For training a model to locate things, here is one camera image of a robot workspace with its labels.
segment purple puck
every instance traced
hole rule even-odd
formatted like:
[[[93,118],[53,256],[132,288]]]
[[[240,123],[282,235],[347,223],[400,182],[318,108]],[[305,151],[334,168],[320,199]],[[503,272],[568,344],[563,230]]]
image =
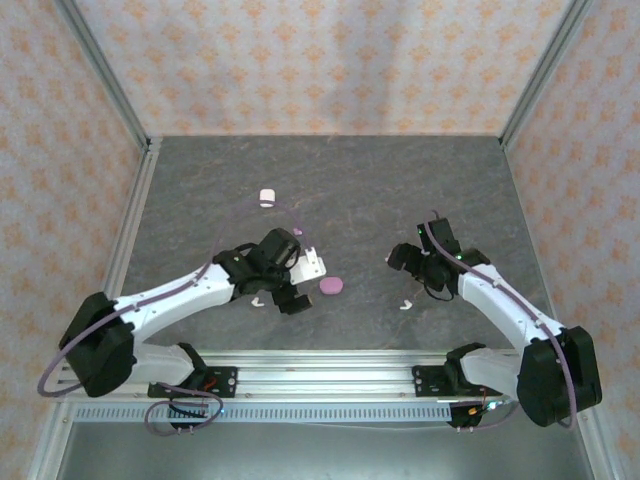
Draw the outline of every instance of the purple puck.
[[[344,283],[338,277],[325,277],[320,280],[320,291],[325,295],[337,295],[343,286]]]

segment wall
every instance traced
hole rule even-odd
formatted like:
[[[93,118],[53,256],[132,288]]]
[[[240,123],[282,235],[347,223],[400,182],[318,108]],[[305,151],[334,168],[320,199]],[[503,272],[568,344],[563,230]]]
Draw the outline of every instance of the wall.
[[[509,152],[560,320],[595,338],[629,478],[640,472],[639,52],[637,1],[595,0]]]
[[[499,135],[569,0],[78,0],[152,135]]]
[[[46,419],[36,383],[99,290],[139,159],[50,0],[0,3],[0,477]]]

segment white small block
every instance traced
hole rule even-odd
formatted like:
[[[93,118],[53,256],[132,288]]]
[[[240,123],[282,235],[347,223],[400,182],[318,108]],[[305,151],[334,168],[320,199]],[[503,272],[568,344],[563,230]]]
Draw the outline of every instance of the white small block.
[[[267,200],[269,202],[276,201],[276,192],[272,188],[263,188],[260,190],[260,200]],[[262,208],[271,208],[273,204],[271,203],[261,203],[260,206]]]

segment white plastic piece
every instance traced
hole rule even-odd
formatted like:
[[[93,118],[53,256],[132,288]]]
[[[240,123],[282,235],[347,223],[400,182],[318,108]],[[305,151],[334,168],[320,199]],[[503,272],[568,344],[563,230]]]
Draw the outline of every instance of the white plastic piece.
[[[193,372],[193,361],[181,347],[172,345],[138,345],[133,355],[136,363],[129,383],[164,382],[169,385],[180,385]]]
[[[540,310],[531,305],[522,295],[513,289],[501,277],[493,265],[476,265],[473,267],[490,277],[493,281],[488,283],[473,273],[460,275],[458,279],[458,291],[460,296],[480,310],[491,322],[498,327],[507,337],[511,345],[522,356],[524,349],[534,338],[546,340],[548,337],[537,325],[544,322],[553,335],[559,335],[563,325],[552,318],[547,317]],[[522,308],[493,284],[500,284],[511,290],[520,300],[527,305],[538,317],[532,320]]]
[[[291,285],[297,285],[308,280],[320,278],[327,274],[322,258],[318,257],[315,248],[305,250],[300,255],[298,263],[291,269]]]
[[[276,201],[276,192],[272,188],[263,188],[260,190],[260,200],[267,200],[269,202]],[[271,203],[261,203],[260,206],[262,208],[271,208],[273,204]]]
[[[520,359],[502,355],[490,348],[467,353],[460,360],[464,378],[474,385],[486,385],[514,400],[518,399]]]
[[[142,300],[168,292],[193,280],[196,272],[172,280],[159,287],[135,295],[116,299],[117,308],[136,304]],[[205,308],[223,305],[231,300],[234,285],[229,283],[229,275],[220,265],[211,264],[204,276],[183,292],[137,309],[123,313],[120,317],[125,323],[134,325],[133,334],[136,344],[142,343],[151,335],[168,327],[172,323],[193,315]]]

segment orange floral wallpaper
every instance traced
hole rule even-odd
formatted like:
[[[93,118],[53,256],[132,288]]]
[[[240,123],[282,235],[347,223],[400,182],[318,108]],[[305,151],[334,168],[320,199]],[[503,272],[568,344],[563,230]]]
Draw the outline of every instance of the orange floral wallpaper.
[[[640,8],[596,0],[509,152],[560,320],[594,336],[628,478],[640,472]]]
[[[499,135],[569,0],[78,0],[151,135]]]
[[[0,477],[46,420],[36,382],[101,286],[139,151],[51,0],[0,2]]]

